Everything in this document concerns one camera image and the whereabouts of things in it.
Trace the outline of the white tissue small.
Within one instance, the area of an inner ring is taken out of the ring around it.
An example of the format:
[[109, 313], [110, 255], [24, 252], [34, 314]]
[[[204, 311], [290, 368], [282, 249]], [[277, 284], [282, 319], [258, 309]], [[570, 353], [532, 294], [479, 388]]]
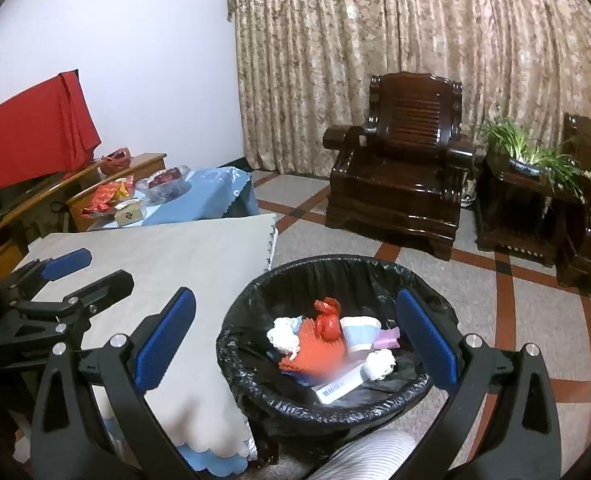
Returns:
[[389, 376], [396, 366], [395, 356], [390, 349], [370, 352], [361, 367], [365, 377], [371, 382], [378, 382]]

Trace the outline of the beige patterned curtain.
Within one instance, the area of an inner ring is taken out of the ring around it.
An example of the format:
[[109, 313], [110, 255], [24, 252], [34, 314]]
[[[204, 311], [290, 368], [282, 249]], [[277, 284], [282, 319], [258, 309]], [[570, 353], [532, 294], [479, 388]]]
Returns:
[[555, 145], [591, 118], [588, 0], [227, 0], [246, 159], [327, 176], [332, 125], [359, 125], [370, 78], [429, 73], [463, 86], [463, 130], [512, 118]]

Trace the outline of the blue plastic bag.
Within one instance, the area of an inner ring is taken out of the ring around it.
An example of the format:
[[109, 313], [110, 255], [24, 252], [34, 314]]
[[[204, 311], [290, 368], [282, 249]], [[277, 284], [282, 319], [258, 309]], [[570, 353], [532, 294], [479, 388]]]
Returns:
[[323, 377], [316, 373], [316, 370], [310, 370], [306, 367], [295, 367], [286, 361], [280, 361], [278, 368], [282, 375], [293, 379], [298, 385], [305, 388], [317, 387], [323, 382]]

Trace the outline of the blue cloth side table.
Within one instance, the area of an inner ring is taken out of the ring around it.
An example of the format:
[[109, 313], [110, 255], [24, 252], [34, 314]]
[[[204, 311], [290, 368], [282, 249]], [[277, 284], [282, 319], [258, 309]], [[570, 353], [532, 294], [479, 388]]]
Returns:
[[247, 171], [228, 166], [189, 171], [189, 190], [161, 205], [147, 206], [143, 219], [128, 223], [158, 226], [195, 220], [242, 218], [259, 213], [253, 179]]

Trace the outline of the white blue medicine box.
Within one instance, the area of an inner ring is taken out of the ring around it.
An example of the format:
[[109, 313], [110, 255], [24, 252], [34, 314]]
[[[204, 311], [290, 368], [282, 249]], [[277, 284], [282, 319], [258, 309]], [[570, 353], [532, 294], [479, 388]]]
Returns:
[[363, 382], [363, 364], [358, 363], [331, 382], [314, 388], [314, 392], [321, 404], [330, 405], [363, 385]]

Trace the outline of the green potted plant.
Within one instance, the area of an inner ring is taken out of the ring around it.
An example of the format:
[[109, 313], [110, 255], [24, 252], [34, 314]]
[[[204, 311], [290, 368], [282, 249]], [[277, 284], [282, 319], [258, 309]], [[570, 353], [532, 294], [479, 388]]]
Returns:
[[481, 136], [486, 140], [488, 162], [508, 168], [521, 176], [544, 180], [554, 193], [567, 192], [586, 202], [585, 188], [591, 172], [560, 148], [547, 148], [532, 141], [512, 119], [495, 117], [483, 122]]

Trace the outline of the white tissue large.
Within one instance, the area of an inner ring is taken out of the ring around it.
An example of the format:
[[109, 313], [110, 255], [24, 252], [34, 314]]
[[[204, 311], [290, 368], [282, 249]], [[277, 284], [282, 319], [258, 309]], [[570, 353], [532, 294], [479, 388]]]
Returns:
[[266, 333], [271, 345], [284, 356], [295, 358], [300, 351], [299, 330], [302, 316], [296, 318], [276, 318], [273, 327]]

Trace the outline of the pink drawstring bag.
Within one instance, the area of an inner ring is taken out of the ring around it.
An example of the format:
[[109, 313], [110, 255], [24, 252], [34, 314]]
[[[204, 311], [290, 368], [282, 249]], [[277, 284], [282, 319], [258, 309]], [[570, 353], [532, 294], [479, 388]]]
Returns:
[[399, 348], [399, 338], [401, 338], [401, 331], [397, 326], [381, 330], [373, 343], [373, 348], [376, 350], [397, 349]]

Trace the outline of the red plastic bag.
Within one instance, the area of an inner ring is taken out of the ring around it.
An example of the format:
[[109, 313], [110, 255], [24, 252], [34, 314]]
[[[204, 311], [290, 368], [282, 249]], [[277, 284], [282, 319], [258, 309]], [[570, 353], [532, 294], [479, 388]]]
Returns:
[[315, 318], [316, 336], [324, 341], [332, 342], [342, 337], [340, 325], [340, 302], [331, 297], [314, 301], [314, 308], [317, 312]]

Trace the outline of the dark wooden side table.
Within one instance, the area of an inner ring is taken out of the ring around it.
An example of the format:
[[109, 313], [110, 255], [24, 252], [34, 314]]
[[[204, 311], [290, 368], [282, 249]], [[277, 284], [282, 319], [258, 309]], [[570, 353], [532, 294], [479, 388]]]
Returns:
[[554, 190], [543, 174], [521, 174], [501, 153], [486, 154], [475, 192], [478, 248], [508, 252], [547, 268], [560, 252], [565, 222], [580, 217], [585, 209], [574, 194]]

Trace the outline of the red bag on cabinet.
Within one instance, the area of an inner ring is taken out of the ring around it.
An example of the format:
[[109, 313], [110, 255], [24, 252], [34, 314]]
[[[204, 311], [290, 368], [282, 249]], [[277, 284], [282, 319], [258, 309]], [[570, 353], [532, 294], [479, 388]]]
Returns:
[[130, 168], [132, 155], [128, 148], [119, 148], [108, 155], [102, 156], [99, 169], [107, 177], [118, 174], [120, 171]]

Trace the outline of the beige tissue box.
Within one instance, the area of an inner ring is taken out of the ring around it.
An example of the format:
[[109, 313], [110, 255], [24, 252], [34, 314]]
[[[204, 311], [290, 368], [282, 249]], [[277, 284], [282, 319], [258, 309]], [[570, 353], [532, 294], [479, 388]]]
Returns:
[[117, 204], [113, 219], [117, 226], [130, 226], [146, 218], [146, 205], [142, 200], [125, 200]]

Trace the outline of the orange foam net back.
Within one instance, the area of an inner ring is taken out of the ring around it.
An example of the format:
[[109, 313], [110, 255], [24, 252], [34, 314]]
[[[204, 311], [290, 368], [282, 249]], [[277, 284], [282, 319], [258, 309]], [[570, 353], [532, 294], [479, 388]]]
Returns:
[[300, 351], [297, 356], [294, 359], [284, 356], [280, 361], [286, 361], [295, 367], [316, 370], [321, 377], [331, 376], [343, 367], [346, 354], [343, 335], [336, 341], [324, 341], [316, 336], [315, 320], [305, 318], [299, 330], [299, 338]]

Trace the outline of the wooden tv cabinet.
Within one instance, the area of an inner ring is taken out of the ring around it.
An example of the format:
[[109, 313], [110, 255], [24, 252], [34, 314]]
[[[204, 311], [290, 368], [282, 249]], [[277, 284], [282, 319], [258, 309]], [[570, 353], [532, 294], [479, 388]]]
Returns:
[[92, 162], [68, 178], [60, 174], [34, 186], [0, 213], [0, 280], [29, 252], [29, 243], [51, 232], [84, 232], [92, 220], [82, 215], [96, 188], [121, 178], [135, 181], [166, 168], [166, 154], [143, 153], [128, 166], [107, 176], [102, 163]]

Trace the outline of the black lined trash bin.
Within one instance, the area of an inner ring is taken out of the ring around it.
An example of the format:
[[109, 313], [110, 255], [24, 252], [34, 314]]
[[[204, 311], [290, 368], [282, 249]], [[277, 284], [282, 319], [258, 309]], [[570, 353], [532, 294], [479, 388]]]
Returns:
[[253, 437], [330, 446], [367, 434], [430, 391], [396, 312], [403, 290], [437, 322], [458, 325], [451, 304], [394, 262], [327, 255], [253, 280], [225, 315], [216, 355]]

